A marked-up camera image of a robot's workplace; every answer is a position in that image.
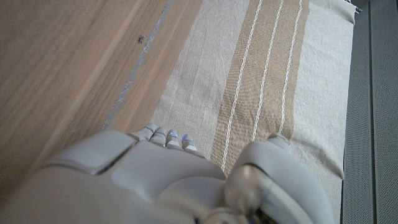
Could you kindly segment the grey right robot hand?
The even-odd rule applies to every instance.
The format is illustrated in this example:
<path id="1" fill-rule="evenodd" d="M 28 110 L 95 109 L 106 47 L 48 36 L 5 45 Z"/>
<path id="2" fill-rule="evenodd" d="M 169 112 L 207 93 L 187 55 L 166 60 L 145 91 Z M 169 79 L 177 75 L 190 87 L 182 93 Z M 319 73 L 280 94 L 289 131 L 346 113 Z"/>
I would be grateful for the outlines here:
<path id="1" fill-rule="evenodd" d="M 48 159 L 1 203 L 2 223 L 333 223 L 322 185 L 271 134 L 231 172 L 189 135 L 153 124 L 94 134 Z"/>

